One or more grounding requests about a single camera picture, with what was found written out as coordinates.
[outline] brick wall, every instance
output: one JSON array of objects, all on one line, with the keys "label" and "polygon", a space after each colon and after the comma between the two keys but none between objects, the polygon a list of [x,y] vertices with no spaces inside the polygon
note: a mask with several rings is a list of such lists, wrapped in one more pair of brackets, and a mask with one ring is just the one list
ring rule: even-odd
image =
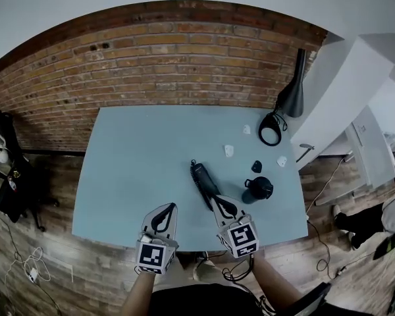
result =
[{"label": "brick wall", "polygon": [[161,1],[58,25],[0,60],[0,109],[28,149],[84,151],[100,107],[270,108],[326,31],[230,3]]}]

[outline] black pants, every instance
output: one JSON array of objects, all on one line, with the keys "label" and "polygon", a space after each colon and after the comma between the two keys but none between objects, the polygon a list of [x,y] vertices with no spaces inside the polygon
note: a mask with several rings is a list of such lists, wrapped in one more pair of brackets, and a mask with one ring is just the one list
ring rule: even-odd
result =
[{"label": "black pants", "polygon": [[352,238],[351,244],[354,248],[358,248],[374,233],[383,232],[382,207],[383,203],[380,203],[350,216],[339,213],[335,217],[335,225],[339,229],[354,232],[355,236]]}]

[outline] lamp shade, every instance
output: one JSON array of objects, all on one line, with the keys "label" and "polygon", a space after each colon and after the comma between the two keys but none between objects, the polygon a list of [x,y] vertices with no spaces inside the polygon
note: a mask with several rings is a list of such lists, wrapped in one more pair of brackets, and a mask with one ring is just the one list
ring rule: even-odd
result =
[{"label": "lamp shade", "polygon": [[303,73],[306,50],[298,49],[296,67],[291,82],[279,93],[276,104],[290,117],[303,114]]}]

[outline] person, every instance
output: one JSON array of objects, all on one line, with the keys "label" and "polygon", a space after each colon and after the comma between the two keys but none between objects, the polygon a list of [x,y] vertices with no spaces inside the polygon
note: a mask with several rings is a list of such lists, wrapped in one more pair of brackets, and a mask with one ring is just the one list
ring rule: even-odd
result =
[{"label": "person", "polygon": [[395,233],[395,194],[385,202],[353,215],[344,214],[340,207],[335,205],[332,214],[335,226],[348,232],[351,246],[356,250],[375,233]]},{"label": "person", "polygon": [[[265,261],[263,251],[254,255],[253,274],[276,311],[285,310],[303,295]],[[207,259],[189,279],[176,258],[165,275],[141,272],[121,309],[121,316],[145,315],[262,315],[255,297],[224,279]]]}]

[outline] wooden floor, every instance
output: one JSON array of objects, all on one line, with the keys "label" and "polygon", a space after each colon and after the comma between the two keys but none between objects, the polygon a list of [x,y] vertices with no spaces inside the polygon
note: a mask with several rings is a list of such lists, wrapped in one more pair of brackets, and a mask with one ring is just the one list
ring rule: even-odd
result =
[{"label": "wooden floor", "polygon": [[[10,223],[19,252],[27,258],[36,247],[43,248],[43,259],[51,281],[40,281],[39,284],[55,299],[63,315],[116,315],[136,278],[134,250],[92,242],[71,234],[74,199],[83,158],[30,157],[35,164],[49,170],[51,194],[60,201],[61,206],[43,206],[41,219],[47,229],[44,233],[35,228],[30,215],[27,219],[21,218],[17,224]],[[338,158],[317,159],[301,170],[306,206],[319,193],[338,162]],[[344,163],[325,193],[356,176],[354,164]],[[345,213],[355,213],[384,201],[393,191],[394,185],[387,184],[373,193],[362,192],[356,197],[340,200],[341,208]],[[385,237],[384,234],[377,234],[359,250],[350,251],[346,235],[333,226],[330,207],[313,207],[309,216],[319,229],[321,239],[329,245],[332,277],[345,264],[374,251]],[[310,291],[322,281],[329,281],[326,271],[316,270],[318,260],[327,258],[326,249],[319,243],[314,229],[311,226],[308,229],[307,238],[265,248],[266,259],[302,292]],[[0,292],[4,294],[4,278],[14,259],[13,253],[7,227],[0,221]],[[220,266],[225,263],[231,265],[232,261],[228,256],[217,259]],[[252,276],[246,279],[246,284],[260,294]],[[49,297],[28,282],[19,264],[13,266],[7,278],[7,288],[19,314],[57,314]],[[375,262],[370,256],[350,265],[342,276],[333,281],[328,301],[373,315],[386,315],[394,288],[395,251]],[[13,313],[10,304],[4,309]]]}]

